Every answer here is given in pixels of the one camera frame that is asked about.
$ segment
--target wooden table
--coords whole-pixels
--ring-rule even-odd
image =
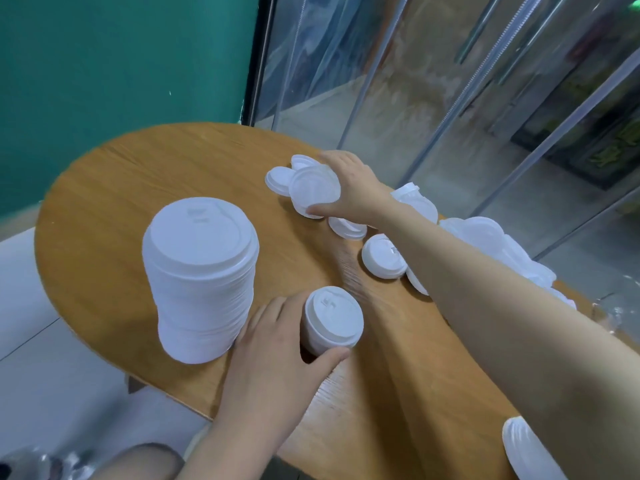
[[[317,152],[282,134],[213,123],[153,127],[101,145],[60,175],[42,204],[35,245],[47,295],[101,357],[213,417],[228,357],[185,365],[164,353],[141,241],[174,200],[233,202],[260,239],[254,308],[343,285],[365,311],[362,339],[320,387],[279,451],[284,460],[318,480],[515,478],[501,430],[517,412],[431,300],[405,278],[367,275],[361,242],[334,237],[326,222],[267,189],[269,169]]]

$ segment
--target green wall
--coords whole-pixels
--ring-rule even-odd
[[[110,138],[239,119],[258,0],[0,0],[0,217]]]

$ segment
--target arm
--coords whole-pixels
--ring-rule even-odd
[[[395,201],[355,155],[325,152],[340,200],[310,207],[387,234],[452,329],[569,478],[640,476],[640,356]]]
[[[309,293],[274,298],[247,320],[210,432],[177,480],[257,480],[298,425],[320,384],[349,355],[328,350],[300,357],[300,319]]]

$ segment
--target person's leg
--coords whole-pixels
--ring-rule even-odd
[[[173,480],[183,465],[182,457],[168,446],[147,443],[119,453],[90,480]]]

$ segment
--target hand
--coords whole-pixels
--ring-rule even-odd
[[[300,320],[309,293],[274,298],[247,320],[222,392],[216,424],[250,431],[276,450],[298,425],[320,384],[349,356],[328,350],[311,364],[300,357]]]
[[[390,194],[392,189],[382,184],[373,170],[353,153],[332,150],[320,153],[319,160],[329,165],[338,176],[340,199],[311,205],[307,212],[377,227],[380,215],[396,202]]]

